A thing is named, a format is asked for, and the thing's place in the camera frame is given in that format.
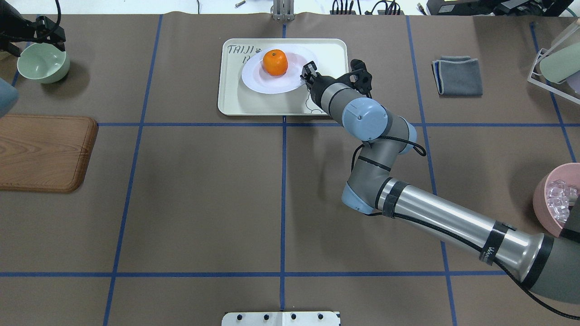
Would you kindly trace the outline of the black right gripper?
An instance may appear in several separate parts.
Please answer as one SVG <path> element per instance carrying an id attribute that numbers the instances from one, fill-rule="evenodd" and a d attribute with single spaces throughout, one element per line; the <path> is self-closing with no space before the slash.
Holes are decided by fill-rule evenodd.
<path id="1" fill-rule="evenodd" d="M 336 83 L 336 79 L 334 77 L 322 76 L 320 73 L 318 73 L 315 62 L 308 62 L 303 66 L 301 80 L 307 86 L 310 97 L 315 105 L 321 104 L 324 92 L 329 86 Z"/>

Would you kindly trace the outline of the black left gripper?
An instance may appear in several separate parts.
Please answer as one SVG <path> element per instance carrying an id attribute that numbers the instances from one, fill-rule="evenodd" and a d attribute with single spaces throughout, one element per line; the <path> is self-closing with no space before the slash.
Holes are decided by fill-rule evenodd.
<path id="1" fill-rule="evenodd" d="M 0 6 L 0 49 L 14 57 L 20 57 L 21 50 L 15 43 L 31 42 L 43 43 L 38 40 L 36 33 L 41 23 L 41 17 L 38 16 L 35 21 L 29 21 L 23 18 L 21 14 L 11 5 Z"/>

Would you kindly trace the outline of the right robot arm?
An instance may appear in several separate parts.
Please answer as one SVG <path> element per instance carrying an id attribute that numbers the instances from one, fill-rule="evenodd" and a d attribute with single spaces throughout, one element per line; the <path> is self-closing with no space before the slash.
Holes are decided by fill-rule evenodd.
<path id="1" fill-rule="evenodd" d="M 578 304 L 577 241 L 530 235 L 391 177 L 398 155 L 414 149 L 425 156 L 426 150 L 416 144 L 414 126 L 369 97 L 372 76 L 364 62 L 355 59 L 352 66 L 351 72 L 334 78 L 321 75 L 315 62 L 309 62 L 300 76 L 315 105 L 362 143 L 342 202 L 365 215 L 380 212 L 419 224 L 473 249 L 481 262 L 505 270 L 532 299 Z"/>

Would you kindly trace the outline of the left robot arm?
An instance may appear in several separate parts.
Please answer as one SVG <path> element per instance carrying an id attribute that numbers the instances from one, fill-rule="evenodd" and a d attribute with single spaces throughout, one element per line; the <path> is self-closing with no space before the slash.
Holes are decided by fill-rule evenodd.
<path id="1" fill-rule="evenodd" d="M 23 16 L 6 0 L 0 4 L 1 54 L 19 57 L 21 50 L 15 43 L 40 43 L 37 39 L 37 23 Z M 0 81 L 0 115 L 4 117 L 16 104 L 19 93 L 14 86 L 1 79 Z"/>

